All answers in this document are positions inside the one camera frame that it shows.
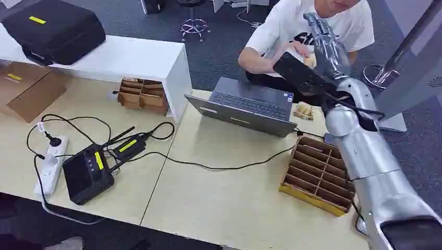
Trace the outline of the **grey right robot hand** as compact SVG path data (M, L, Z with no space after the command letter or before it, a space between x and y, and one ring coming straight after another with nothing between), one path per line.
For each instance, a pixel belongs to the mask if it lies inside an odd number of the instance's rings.
M327 21L313 12L304 13L314 39L315 70L335 81L351 76L350 61L344 45L338 40Z

